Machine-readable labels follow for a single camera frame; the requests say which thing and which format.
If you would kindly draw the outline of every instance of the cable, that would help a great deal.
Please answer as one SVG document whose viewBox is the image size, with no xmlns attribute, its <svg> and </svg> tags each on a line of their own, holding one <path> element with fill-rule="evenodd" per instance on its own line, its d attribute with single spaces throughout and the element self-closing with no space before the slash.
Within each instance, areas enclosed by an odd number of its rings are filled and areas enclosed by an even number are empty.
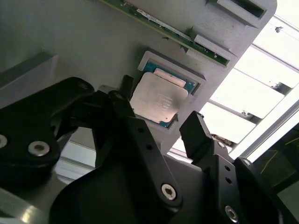
<svg viewBox="0 0 299 224">
<path fill-rule="evenodd" d="M 288 145 L 288 144 L 290 144 L 290 143 L 292 143 L 293 141 L 296 141 L 296 140 L 298 140 L 299 139 L 299 137 L 298 138 L 295 138 L 295 139 L 293 139 L 293 140 L 291 140 L 291 141 L 289 141 L 289 142 L 287 142 L 287 143 L 285 143 L 285 146 L 286 145 Z M 266 165 L 263 167 L 263 169 L 262 169 L 262 171 L 261 171 L 261 174 L 263 173 L 263 171 L 267 168 L 267 166 L 269 165 L 269 163 L 271 162 L 271 160 L 276 156 L 276 154 L 278 153 L 279 151 L 278 150 L 276 150 L 276 153 L 268 160 L 268 162 L 266 163 Z"/>
<path fill-rule="evenodd" d="M 288 144 L 290 144 L 290 143 L 293 142 L 293 141 L 298 140 L 298 139 L 299 139 L 299 137 L 298 137 L 298 138 L 295 138 L 295 139 L 293 139 L 293 140 L 291 140 L 291 141 L 289 141 L 288 143 L 285 143 L 285 146 L 288 145 Z"/>
<path fill-rule="evenodd" d="M 268 160 L 268 162 L 266 163 L 266 165 L 263 167 L 261 174 L 263 173 L 263 171 L 267 168 L 268 164 L 271 162 L 271 160 L 276 156 L 276 154 L 278 153 L 278 151 Z"/>
</svg>

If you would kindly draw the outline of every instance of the black mechanical arm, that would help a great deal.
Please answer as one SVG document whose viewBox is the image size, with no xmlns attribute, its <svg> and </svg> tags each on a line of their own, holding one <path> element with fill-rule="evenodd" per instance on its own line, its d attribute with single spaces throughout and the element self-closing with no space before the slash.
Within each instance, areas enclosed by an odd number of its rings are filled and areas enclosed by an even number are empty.
<svg viewBox="0 0 299 224">
<path fill-rule="evenodd" d="M 87 127 L 96 169 L 59 193 L 50 224 L 295 223 L 253 164 L 232 160 L 197 112 L 180 128 L 192 165 L 161 155 L 130 106 L 132 87 L 129 76 L 119 90 L 96 92 L 68 78 L 1 109 L 1 187 L 47 182 L 71 134 Z"/>
</svg>

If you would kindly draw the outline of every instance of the circuit board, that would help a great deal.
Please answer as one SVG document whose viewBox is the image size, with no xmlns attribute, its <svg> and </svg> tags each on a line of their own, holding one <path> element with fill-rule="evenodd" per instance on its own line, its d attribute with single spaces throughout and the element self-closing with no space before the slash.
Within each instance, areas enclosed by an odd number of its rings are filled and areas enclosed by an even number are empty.
<svg viewBox="0 0 299 224">
<path fill-rule="evenodd" d="M 124 14 L 134 18 L 135 20 L 141 22 L 142 24 L 156 30 L 157 32 L 165 35 L 166 37 L 176 41 L 180 45 L 191 49 L 197 53 L 203 54 L 208 57 L 211 61 L 218 63 L 226 67 L 229 62 L 228 59 L 216 54 L 210 49 L 194 42 L 188 35 L 183 34 L 182 32 L 170 27 L 167 24 L 159 21 L 158 19 L 150 16 L 141 9 L 136 8 L 134 5 L 123 1 L 123 0 L 99 0 L 110 7 L 123 12 Z"/>
</svg>

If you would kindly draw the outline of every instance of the silver screw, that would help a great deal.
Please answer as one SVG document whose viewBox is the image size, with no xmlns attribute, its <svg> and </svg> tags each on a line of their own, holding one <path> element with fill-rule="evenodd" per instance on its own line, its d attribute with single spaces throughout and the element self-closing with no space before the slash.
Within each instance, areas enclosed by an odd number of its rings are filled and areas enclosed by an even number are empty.
<svg viewBox="0 0 299 224">
<path fill-rule="evenodd" d="M 176 193 L 175 189 L 171 185 L 169 185 L 167 183 L 165 183 L 165 184 L 162 185 L 161 190 L 162 190 L 162 193 L 164 194 L 164 196 L 168 200 L 172 201 L 177 196 L 177 193 Z"/>
<path fill-rule="evenodd" d="M 44 141 L 34 141 L 29 144 L 28 151 L 32 155 L 43 156 L 50 151 L 50 146 Z"/>
<path fill-rule="evenodd" d="M 246 159 L 243 159 L 243 161 L 247 164 L 247 166 L 250 166 L 250 162 Z"/>
<path fill-rule="evenodd" d="M 224 147 L 225 147 L 224 144 L 223 144 L 222 142 L 218 142 L 218 145 L 220 145 L 221 148 L 224 148 Z"/>
<path fill-rule="evenodd" d="M 7 145 L 7 138 L 0 134 L 0 148 L 3 148 Z"/>
<path fill-rule="evenodd" d="M 233 222 L 233 223 L 237 223 L 239 218 L 237 213 L 235 212 L 235 210 L 233 210 L 230 206 L 225 206 L 225 214 L 229 217 L 229 219 Z"/>
</svg>

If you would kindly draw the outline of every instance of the green circuit board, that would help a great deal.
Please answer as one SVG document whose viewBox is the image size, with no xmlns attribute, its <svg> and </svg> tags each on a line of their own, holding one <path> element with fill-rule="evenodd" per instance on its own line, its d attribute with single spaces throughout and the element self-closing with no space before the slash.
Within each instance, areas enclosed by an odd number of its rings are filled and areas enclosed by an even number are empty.
<svg viewBox="0 0 299 224">
<path fill-rule="evenodd" d="M 211 61 L 214 61 L 218 64 L 221 64 L 222 66 L 226 67 L 227 63 L 229 62 L 228 59 L 216 54 L 215 52 L 211 51 L 210 49 L 194 42 L 189 36 L 185 35 L 179 35 L 178 33 L 174 32 L 174 28 L 169 29 L 167 27 L 161 26 L 160 24 L 148 19 L 144 15 L 142 15 L 132 4 L 125 2 L 123 0 L 100 0 L 101 2 L 109 5 L 110 7 L 113 7 L 114 9 L 117 9 L 124 14 L 134 18 L 135 20 L 141 22 L 142 24 L 156 30 L 157 32 L 163 34 L 165 37 L 168 37 L 169 39 L 172 39 L 179 43 L 180 45 L 193 50 L 197 53 L 203 54 L 207 56 Z"/>
</svg>

